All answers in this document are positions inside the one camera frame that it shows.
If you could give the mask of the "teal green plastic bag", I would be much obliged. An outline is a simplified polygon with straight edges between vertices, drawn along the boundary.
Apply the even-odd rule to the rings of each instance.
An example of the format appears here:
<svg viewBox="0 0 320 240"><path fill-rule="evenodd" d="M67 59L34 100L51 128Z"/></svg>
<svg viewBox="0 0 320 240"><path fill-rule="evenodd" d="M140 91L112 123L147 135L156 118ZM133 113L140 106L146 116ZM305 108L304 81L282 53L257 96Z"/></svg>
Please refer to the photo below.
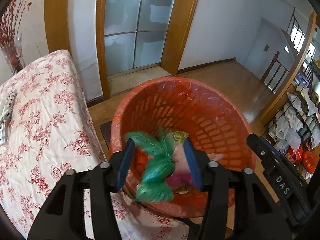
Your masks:
<svg viewBox="0 0 320 240"><path fill-rule="evenodd" d="M148 155L148 162L136 188L136 200L140 203L162 203L173 200L174 194L167 183L176 168L173 160L174 142L162 129L154 138L146 132L129 132L126 139Z"/></svg>

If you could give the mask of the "pink plastic bag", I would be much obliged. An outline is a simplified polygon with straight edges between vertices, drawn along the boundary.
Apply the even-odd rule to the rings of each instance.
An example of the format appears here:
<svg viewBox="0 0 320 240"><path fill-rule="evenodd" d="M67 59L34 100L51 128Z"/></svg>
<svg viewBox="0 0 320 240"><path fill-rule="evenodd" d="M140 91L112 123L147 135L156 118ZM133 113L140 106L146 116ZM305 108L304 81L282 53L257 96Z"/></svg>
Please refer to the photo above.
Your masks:
<svg viewBox="0 0 320 240"><path fill-rule="evenodd" d="M166 179L166 182L173 190L176 190L180 187L194 187L193 178L190 171L175 172Z"/></svg>

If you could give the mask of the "metal storage rack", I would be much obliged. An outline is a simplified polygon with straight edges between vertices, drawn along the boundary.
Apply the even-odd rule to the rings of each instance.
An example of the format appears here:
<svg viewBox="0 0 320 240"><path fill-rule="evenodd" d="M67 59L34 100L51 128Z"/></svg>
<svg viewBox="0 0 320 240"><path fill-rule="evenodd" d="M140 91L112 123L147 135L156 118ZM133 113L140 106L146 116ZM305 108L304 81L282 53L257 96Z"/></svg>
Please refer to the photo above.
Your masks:
<svg viewBox="0 0 320 240"><path fill-rule="evenodd" d="M309 95L302 81L267 125L274 148L310 181L319 162L319 105Z"/></svg>

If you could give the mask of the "floral pink tablecloth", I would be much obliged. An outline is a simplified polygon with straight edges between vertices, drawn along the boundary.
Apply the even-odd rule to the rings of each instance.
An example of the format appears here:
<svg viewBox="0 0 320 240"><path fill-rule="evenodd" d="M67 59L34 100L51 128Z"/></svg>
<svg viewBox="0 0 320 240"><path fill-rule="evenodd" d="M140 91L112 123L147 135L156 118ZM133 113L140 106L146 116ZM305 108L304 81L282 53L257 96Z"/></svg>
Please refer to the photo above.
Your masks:
<svg viewBox="0 0 320 240"><path fill-rule="evenodd" d="M16 93L1 144L1 206L26 238L64 172L86 171L104 159L71 55L58 50L1 85Z"/></svg>

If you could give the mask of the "orange lined laundry basket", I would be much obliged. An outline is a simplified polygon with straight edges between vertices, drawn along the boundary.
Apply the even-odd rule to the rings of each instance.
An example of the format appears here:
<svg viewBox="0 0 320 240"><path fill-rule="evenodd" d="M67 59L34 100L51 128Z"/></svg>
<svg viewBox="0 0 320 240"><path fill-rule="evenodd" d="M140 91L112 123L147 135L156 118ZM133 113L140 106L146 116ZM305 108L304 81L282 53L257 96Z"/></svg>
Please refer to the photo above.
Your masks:
<svg viewBox="0 0 320 240"><path fill-rule="evenodd" d="M205 83L163 77L134 88L112 119L109 153L124 148L128 132L155 137L160 129L187 132L197 150L221 154L219 163L227 169L255 167L257 158L246 144L251 132L246 119L229 98Z"/></svg>

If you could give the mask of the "wooden stair railing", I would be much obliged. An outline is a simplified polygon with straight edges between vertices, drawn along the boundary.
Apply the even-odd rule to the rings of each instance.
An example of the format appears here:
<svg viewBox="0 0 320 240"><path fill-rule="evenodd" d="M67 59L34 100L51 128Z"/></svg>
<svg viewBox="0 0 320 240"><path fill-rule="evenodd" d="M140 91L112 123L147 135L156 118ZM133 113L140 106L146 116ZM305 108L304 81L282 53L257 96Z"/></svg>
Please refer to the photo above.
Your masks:
<svg viewBox="0 0 320 240"><path fill-rule="evenodd" d="M279 61L280 51L276 51L260 81L272 92L276 93L289 70Z"/></svg>

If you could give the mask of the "glass vase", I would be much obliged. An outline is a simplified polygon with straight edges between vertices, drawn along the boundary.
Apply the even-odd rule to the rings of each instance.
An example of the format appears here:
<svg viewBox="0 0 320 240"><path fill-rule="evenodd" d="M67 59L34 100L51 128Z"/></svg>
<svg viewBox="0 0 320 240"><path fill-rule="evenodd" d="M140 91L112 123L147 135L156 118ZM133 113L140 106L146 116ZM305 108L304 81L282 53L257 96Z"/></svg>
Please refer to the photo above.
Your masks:
<svg viewBox="0 0 320 240"><path fill-rule="evenodd" d="M17 74L25 67L22 53L22 33L18 35L16 41L2 48L5 59L10 67L12 75Z"/></svg>

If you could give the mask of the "red berry branches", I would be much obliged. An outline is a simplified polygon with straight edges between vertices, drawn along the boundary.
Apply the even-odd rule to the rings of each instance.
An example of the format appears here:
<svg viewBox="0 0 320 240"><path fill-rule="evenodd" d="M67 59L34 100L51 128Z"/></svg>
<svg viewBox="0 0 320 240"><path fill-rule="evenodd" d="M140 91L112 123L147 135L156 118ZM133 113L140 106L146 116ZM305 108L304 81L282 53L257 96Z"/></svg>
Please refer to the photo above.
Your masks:
<svg viewBox="0 0 320 240"><path fill-rule="evenodd" d="M1 50L16 41L28 0L10 0L1 16Z"/></svg>

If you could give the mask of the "frosted glass door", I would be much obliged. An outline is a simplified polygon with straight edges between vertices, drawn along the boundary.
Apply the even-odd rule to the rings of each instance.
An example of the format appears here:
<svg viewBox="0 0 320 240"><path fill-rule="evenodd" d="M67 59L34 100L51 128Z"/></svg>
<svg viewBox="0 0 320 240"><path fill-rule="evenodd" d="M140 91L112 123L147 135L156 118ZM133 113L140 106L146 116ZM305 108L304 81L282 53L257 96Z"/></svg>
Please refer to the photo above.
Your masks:
<svg viewBox="0 0 320 240"><path fill-rule="evenodd" d="M175 0L106 0L109 76L161 62Z"/></svg>

